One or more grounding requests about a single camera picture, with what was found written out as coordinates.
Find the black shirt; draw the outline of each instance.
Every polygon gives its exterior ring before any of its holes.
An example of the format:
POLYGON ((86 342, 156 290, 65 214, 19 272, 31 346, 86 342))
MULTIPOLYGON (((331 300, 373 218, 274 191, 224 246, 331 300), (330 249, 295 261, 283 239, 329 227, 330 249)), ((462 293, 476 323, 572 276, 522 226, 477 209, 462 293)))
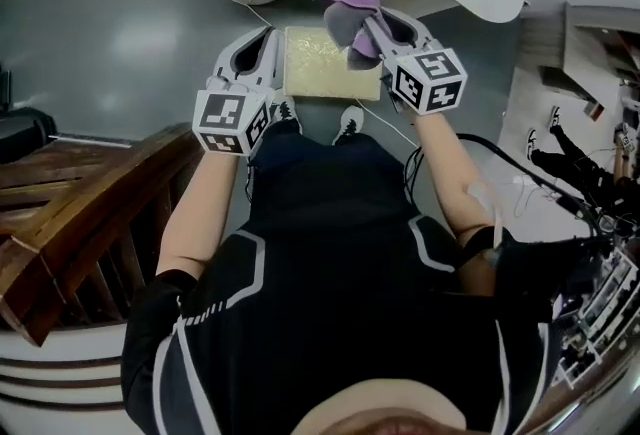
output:
MULTIPOLYGON (((446 396, 468 429, 514 432, 555 370, 549 329, 458 294, 468 256, 394 181, 367 163, 297 164, 256 184, 251 219, 197 283, 157 277, 123 355, 143 431, 288 434, 351 385, 404 378, 446 396)), ((480 237, 469 246, 488 248, 480 237)))

